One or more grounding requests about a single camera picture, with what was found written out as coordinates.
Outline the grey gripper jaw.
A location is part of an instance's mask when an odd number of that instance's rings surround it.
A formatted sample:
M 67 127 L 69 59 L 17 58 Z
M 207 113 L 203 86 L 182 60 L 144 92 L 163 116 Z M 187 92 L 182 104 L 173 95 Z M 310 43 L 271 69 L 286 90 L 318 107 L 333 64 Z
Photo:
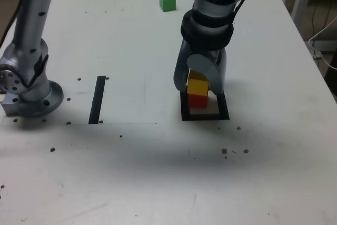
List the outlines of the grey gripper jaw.
M 224 80 L 226 71 L 226 51 L 208 52 L 206 54 L 192 54 L 186 61 L 191 70 L 203 74 L 208 82 L 210 90 L 219 95 L 224 92 Z
M 190 45 L 185 40 L 182 41 L 176 67 L 173 75 L 173 81 L 176 89 L 180 92 L 185 91 L 189 67 L 186 63 L 187 58 L 192 54 Z

